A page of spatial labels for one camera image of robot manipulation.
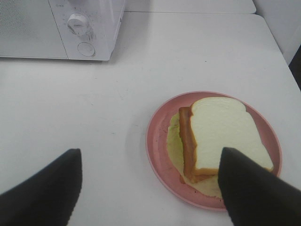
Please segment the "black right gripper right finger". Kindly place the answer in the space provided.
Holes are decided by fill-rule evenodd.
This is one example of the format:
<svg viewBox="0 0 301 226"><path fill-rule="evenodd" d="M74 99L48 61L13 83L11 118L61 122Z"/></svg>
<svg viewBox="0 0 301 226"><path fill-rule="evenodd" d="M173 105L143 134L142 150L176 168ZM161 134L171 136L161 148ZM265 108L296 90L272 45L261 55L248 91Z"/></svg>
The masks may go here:
<svg viewBox="0 0 301 226"><path fill-rule="evenodd" d="M299 226L301 192L235 148L221 153L218 185L235 226Z"/></svg>

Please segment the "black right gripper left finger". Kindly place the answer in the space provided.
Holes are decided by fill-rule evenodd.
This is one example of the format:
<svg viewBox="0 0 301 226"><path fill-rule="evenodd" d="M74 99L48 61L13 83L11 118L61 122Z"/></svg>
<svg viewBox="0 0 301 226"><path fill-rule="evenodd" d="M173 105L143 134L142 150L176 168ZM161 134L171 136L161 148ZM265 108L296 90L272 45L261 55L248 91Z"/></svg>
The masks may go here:
<svg viewBox="0 0 301 226"><path fill-rule="evenodd" d="M82 188L80 149L69 149L0 195L2 226L66 226Z"/></svg>

